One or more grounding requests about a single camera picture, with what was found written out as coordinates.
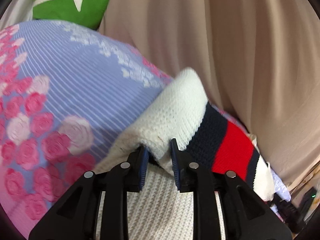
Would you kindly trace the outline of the white red navy knit sweater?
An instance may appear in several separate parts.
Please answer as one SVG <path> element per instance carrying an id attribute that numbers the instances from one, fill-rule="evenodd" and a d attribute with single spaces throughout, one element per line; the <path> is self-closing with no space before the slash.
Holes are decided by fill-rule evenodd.
<path id="1" fill-rule="evenodd" d="M 192 239 L 193 195 L 179 193 L 173 178 L 169 142 L 201 166 L 218 173 L 234 171 L 263 200 L 272 200 L 269 163 L 245 132 L 208 102 L 199 76 L 186 68 L 120 136 L 95 172 L 109 171 L 138 146 L 149 148 L 150 165 L 141 193 L 127 195 L 130 239 Z"/>

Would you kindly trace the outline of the pink floral bed sheet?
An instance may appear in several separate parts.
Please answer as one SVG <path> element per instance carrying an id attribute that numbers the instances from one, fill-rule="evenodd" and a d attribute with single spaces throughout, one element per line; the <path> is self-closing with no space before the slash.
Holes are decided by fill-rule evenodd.
<path id="1" fill-rule="evenodd" d="M 151 163 L 143 191 L 128 195 L 130 238 L 192 239 L 193 197 L 176 189 L 171 139 L 262 200 L 291 199 L 193 69 L 172 78 L 132 46 L 66 21 L 1 31 L 1 206 L 22 236 L 86 171 L 108 171 L 142 144 Z"/>

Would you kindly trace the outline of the beige curtain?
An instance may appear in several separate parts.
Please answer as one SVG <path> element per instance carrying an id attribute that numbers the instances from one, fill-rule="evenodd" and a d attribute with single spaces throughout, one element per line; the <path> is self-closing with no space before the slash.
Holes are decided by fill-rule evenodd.
<path id="1" fill-rule="evenodd" d="M 319 16 L 308 0 L 110 0 L 99 32 L 171 76 L 193 68 L 290 190 L 319 165 Z"/>

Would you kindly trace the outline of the silver satin curtain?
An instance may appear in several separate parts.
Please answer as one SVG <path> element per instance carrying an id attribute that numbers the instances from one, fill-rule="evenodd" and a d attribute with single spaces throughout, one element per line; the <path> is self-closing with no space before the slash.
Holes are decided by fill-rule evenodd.
<path id="1" fill-rule="evenodd" d="M 1 30 L 33 18 L 34 0 L 12 0 L 1 17 Z"/>

